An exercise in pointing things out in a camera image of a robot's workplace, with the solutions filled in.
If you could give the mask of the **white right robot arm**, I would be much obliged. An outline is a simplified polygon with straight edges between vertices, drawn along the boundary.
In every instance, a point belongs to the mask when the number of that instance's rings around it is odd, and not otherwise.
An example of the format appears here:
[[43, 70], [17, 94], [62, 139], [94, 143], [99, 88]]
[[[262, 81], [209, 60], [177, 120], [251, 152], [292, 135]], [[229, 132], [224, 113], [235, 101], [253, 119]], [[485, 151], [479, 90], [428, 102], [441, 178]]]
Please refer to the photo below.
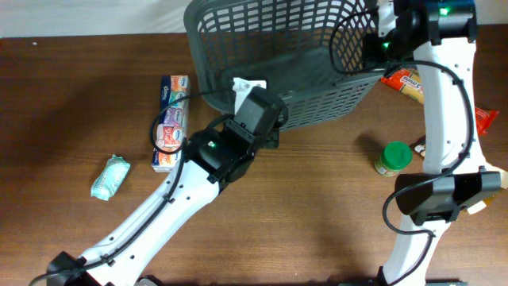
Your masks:
[[424, 91], [423, 170], [402, 174], [389, 201], [402, 212], [397, 238], [379, 269], [380, 285], [423, 285], [438, 242], [462, 211], [478, 211], [500, 190], [475, 124], [473, 63], [478, 35], [472, 1], [374, 1], [375, 65], [413, 65]]

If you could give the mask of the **orange spaghetti packet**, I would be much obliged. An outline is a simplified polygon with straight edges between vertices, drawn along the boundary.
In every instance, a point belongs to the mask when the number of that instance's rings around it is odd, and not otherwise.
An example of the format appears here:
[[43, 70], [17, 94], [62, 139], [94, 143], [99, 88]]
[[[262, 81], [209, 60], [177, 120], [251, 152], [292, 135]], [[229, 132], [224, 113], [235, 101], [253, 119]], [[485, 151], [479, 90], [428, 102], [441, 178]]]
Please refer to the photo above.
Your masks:
[[[415, 68], [402, 68], [388, 77], [382, 77], [381, 83], [399, 91], [406, 97], [424, 104], [425, 96], [419, 73]], [[493, 121], [498, 117], [499, 110], [475, 108], [475, 123], [479, 135], [486, 135]]]

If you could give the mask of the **green lid jar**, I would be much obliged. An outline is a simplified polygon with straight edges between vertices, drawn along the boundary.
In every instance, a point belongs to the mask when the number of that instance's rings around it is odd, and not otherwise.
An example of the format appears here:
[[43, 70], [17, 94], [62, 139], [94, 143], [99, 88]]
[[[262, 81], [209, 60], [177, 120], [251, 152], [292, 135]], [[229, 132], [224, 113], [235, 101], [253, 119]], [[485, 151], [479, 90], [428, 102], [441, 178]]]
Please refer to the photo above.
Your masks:
[[374, 163], [375, 170], [382, 176], [396, 176], [412, 161], [410, 147], [400, 141], [392, 141], [380, 153]]

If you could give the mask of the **grey plastic basket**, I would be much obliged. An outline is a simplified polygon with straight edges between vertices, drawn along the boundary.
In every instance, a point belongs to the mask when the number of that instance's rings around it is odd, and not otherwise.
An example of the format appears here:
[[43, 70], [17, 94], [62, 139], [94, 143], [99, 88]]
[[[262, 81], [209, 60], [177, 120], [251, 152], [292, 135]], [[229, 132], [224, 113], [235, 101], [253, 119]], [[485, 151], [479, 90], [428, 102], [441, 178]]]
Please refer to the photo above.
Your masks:
[[261, 79], [289, 113], [285, 130], [341, 118], [381, 78], [364, 73], [374, 1], [194, 0], [184, 27], [205, 101], [234, 111], [233, 79]]

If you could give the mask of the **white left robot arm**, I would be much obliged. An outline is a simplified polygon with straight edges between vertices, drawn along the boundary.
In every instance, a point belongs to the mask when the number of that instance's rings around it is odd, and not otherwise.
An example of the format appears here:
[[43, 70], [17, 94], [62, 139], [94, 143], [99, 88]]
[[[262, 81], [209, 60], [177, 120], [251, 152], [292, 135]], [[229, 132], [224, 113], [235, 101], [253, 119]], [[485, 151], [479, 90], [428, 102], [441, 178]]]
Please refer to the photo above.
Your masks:
[[32, 280], [48, 285], [144, 285], [150, 260], [195, 213], [239, 180], [288, 119], [287, 106], [262, 87], [237, 92], [240, 106], [184, 139], [175, 172], [112, 233], [74, 258], [59, 253]]

